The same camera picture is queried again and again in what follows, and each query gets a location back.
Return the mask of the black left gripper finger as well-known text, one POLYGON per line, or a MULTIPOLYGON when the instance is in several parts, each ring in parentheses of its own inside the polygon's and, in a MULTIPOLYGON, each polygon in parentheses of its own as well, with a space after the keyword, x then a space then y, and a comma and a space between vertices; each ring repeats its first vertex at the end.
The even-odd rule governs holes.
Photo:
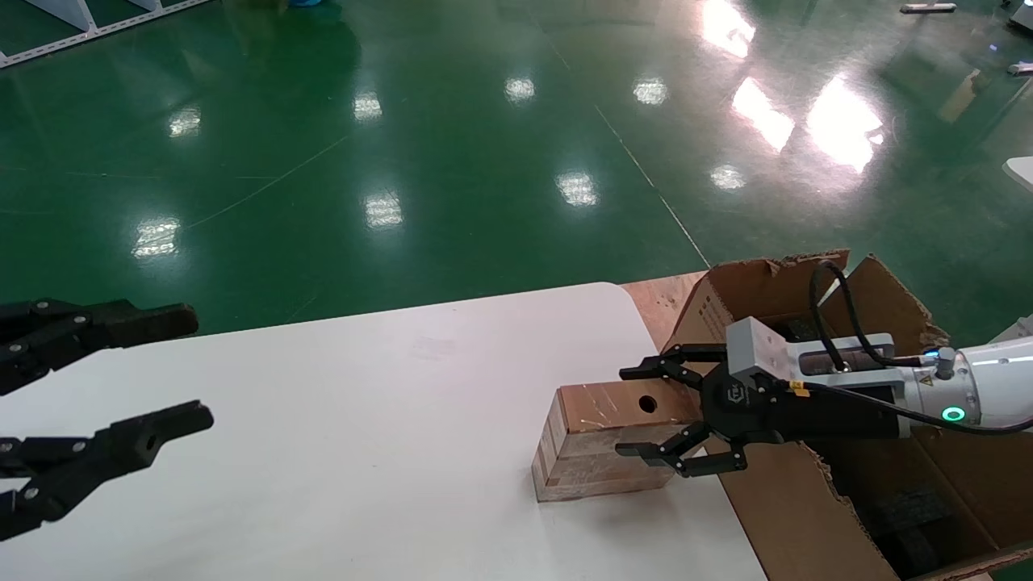
POLYGON ((127 300, 7 303, 1 307, 1 394, 14 393, 93 353, 151 345, 198 330, 195 309, 184 303, 151 309, 127 300))
POLYGON ((66 518, 101 485, 147 470, 166 442, 213 426, 210 408, 191 401, 119 420, 92 437, 4 437, 1 477, 26 484, 1 495, 1 540, 66 518))

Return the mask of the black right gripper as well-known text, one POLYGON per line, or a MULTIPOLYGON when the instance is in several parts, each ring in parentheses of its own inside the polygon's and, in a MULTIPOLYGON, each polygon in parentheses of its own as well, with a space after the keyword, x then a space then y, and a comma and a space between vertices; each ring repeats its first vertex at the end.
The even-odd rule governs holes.
POLYGON ((638 458, 647 466, 668 468, 682 478, 709 477, 747 468, 746 444, 899 439, 909 435, 894 412, 845 395, 810 391, 799 396, 763 380, 764 392, 739 383, 727 371, 725 345, 674 345, 638 366, 620 369, 622 380, 665 378, 701 391, 702 420, 661 444, 615 444, 617 455, 638 458), (686 363, 720 364, 707 375, 686 363), (695 457, 713 434, 730 451, 695 457))

